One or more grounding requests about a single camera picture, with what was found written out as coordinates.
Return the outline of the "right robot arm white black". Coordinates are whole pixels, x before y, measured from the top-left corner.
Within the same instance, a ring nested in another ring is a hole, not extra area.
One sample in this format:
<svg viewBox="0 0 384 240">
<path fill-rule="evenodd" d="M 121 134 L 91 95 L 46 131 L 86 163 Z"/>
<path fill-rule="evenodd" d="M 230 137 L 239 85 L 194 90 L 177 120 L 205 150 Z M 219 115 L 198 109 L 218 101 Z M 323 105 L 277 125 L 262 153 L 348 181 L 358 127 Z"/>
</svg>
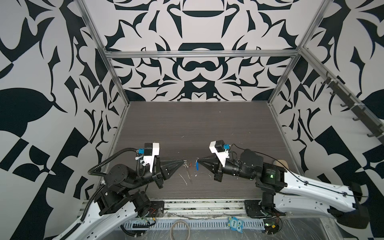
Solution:
<svg viewBox="0 0 384 240">
<path fill-rule="evenodd" d="M 262 156 L 246 149 L 237 160 L 228 150 L 197 160 L 221 182 L 224 175 L 255 181 L 263 191 L 261 209 L 275 213 L 314 213 L 333 218 L 337 223 L 364 229 L 370 222 L 369 211 L 362 206 L 361 186 L 328 184 L 293 173 L 286 167 L 264 162 Z"/>
</svg>

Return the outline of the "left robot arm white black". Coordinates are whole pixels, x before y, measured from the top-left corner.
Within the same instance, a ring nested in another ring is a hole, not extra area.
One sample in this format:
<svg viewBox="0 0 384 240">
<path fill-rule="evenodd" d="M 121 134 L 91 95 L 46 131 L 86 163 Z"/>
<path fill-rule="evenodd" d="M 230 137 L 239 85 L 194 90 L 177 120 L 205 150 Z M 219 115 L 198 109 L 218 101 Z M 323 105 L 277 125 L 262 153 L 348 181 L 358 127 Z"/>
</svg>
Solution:
<svg viewBox="0 0 384 240">
<path fill-rule="evenodd" d="M 180 167 L 183 160 L 160 162 L 156 160 L 153 173 L 146 166 L 146 173 L 139 177 L 126 165 L 114 166 L 105 182 L 90 197 L 82 215 L 61 234 L 57 240 L 101 240 L 125 222 L 146 217 L 152 202 L 146 192 L 140 191 L 150 183 L 163 187 Z"/>
</svg>

